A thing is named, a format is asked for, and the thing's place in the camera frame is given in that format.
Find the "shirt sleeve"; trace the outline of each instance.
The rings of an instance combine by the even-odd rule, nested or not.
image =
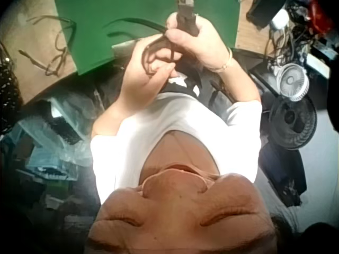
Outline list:
[[[101,204],[115,190],[119,168],[119,138],[97,135],[91,141],[93,171]]]
[[[259,101],[237,102],[227,110],[226,123],[233,139],[231,149],[235,155],[230,166],[251,182],[255,181],[258,170],[261,113]]]

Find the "nose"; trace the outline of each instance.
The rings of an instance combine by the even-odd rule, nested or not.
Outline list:
[[[167,169],[145,180],[145,198],[161,199],[194,197],[207,190],[206,181],[199,175],[178,169]]]

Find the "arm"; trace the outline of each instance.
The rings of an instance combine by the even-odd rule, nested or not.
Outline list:
[[[168,78],[176,76],[175,63],[160,60],[170,58],[169,49],[162,49],[152,56],[151,69],[157,71],[154,76],[147,76],[141,65],[144,48],[159,36],[144,38],[137,43],[123,77],[119,98],[94,122],[92,138],[96,135],[115,136],[124,119],[147,107]],[[177,53],[174,60],[180,57],[181,54]]]
[[[226,46],[211,22],[197,16],[196,23],[199,35],[193,37],[176,29],[176,13],[173,13],[167,20],[166,36],[173,43],[193,53],[206,68],[210,70],[220,69],[229,59]],[[260,102],[257,87],[235,59],[232,59],[230,65],[219,75],[224,82],[225,91],[235,101],[257,100]]]

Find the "red object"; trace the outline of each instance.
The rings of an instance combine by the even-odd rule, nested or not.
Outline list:
[[[309,5],[313,28],[319,33],[327,33],[334,27],[333,21],[326,15],[316,0]]]

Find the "hand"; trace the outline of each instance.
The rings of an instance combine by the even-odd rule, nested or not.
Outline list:
[[[169,77],[177,77],[174,70],[175,63],[168,63],[170,60],[170,49],[163,48],[148,59],[149,68],[156,73],[150,77],[145,73],[141,65],[142,52],[151,42],[158,39],[161,34],[141,39],[132,54],[132,58],[126,68],[123,77],[120,96],[116,102],[120,111],[129,117],[137,111],[149,105],[167,82]],[[181,54],[176,52],[174,60],[179,60]]]
[[[193,37],[176,29],[176,16],[176,12],[172,13],[166,22],[168,30],[165,35],[171,42],[194,54],[208,69],[219,69],[226,64],[229,58],[228,50],[211,22],[197,16],[196,24],[199,35]]]

